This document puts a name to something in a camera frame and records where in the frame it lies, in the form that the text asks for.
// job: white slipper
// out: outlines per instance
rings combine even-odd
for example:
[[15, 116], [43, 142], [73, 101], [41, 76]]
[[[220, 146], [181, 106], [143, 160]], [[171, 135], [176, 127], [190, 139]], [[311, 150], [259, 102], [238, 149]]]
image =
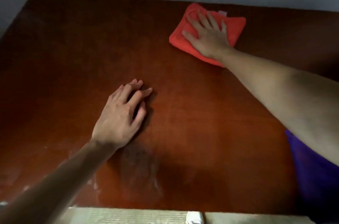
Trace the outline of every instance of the white slipper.
[[186, 224], [204, 224], [201, 212], [188, 211], [186, 215]]

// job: hand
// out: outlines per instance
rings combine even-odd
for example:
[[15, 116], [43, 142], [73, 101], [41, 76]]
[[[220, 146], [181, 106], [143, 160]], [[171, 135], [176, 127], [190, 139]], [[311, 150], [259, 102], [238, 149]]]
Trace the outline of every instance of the hand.
[[[132, 139], [146, 116], [145, 102], [142, 99], [152, 93], [152, 88], [143, 91], [139, 90], [142, 85], [142, 80], [137, 82], [134, 79], [125, 86], [121, 85], [109, 96], [104, 110], [95, 124], [92, 140], [109, 143], [114, 145], [115, 149], [119, 149]], [[137, 91], [127, 102], [133, 90]], [[142, 103], [133, 120], [134, 110], [140, 101]]]
[[218, 59], [224, 48], [231, 48], [227, 40], [227, 27], [224, 21], [222, 21], [220, 30], [217, 21], [212, 17], [210, 12], [207, 12], [208, 20], [199, 10], [197, 13], [201, 24], [190, 16], [187, 16], [187, 20], [198, 32], [199, 39], [186, 30], [182, 31], [182, 35], [203, 56]]

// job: wooden table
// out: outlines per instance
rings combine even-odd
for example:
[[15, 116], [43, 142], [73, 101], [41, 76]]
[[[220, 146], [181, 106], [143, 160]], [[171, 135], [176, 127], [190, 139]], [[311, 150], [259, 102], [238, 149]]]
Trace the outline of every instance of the wooden table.
[[[143, 132], [74, 204], [298, 213], [284, 127], [228, 70], [169, 44], [188, 4], [28, 0], [0, 42], [1, 201], [74, 155], [136, 77], [155, 89]], [[247, 18], [240, 50], [320, 74], [337, 62], [339, 13], [203, 6]]]

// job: forearm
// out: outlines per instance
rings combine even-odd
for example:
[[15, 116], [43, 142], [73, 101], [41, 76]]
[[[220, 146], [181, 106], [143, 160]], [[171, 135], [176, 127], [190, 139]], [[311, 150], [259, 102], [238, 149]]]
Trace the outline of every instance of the forearm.
[[235, 49], [217, 60], [300, 140], [339, 165], [339, 83]]
[[53, 222], [114, 151], [112, 145], [91, 140], [54, 173], [2, 209], [0, 223]]

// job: purple fabric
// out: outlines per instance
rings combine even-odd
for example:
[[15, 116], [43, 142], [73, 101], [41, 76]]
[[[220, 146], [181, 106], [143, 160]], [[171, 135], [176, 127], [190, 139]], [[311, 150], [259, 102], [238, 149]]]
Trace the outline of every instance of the purple fabric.
[[290, 131], [286, 130], [286, 135], [304, 214], [316, 223], [339, 222], [339, 167], [314, 152]]

